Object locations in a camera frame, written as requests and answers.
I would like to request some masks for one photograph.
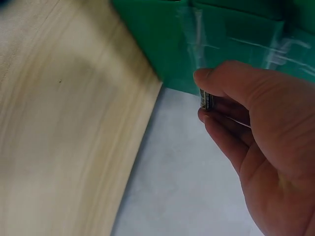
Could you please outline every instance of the white surface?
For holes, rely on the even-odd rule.
[[[199,98],[164,89],[113,236],[261,236],[238,176],[197,117]]]

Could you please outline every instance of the small label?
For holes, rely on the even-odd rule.
[[[201,94],[201,108],[210,111],[214,107],[214,98],[211,94],[205,92],[204,90],[200,90]]]

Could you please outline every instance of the finger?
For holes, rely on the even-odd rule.
[[[205,112],[200,109],[198,111],[198,116],[200,120],[204,120],[205,116],[210,116],[214,118],[218,123],[220,123],[226,130],[228,130],[235,138],[240,139],[248,147],[254,142],[254,137],[252,135],[252,130],[244,125],[241,125],[217,112]]]
[[[240,174],[240,169],[244,158],[246,157],[248,147],[239,139],[231,135],[220,123],[209,116],[204,117],[204,124],[207,132],[227,156],[232,163],[237,174]]]
[[[215,69],[199,69],[194,73],[196,84],[204,91],[219,97],[229,97],[250,110],[264,91],[273,88],[275,80],[283,76],[271,76],[275,71],[253,68],[238,61],[226,61]]]
[[[250,114],[248,110],[238,103],[232,103],[230,101],[226,101],[225,99],[217,99],[215,101],[214,109],[227,117],[231,117],[234,120],[237,120],[248,126],[251,125]]]

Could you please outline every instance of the hand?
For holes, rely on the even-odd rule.
[[[238,173],[261,231],[314,236],[315,86],[236,61],[197,70],[194,78],[216,96],[214,111],[198,116]]]

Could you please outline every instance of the wood grain pattern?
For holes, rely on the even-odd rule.
[[[1,9],[0,235],[110,235],[159,89],[107,1]]]

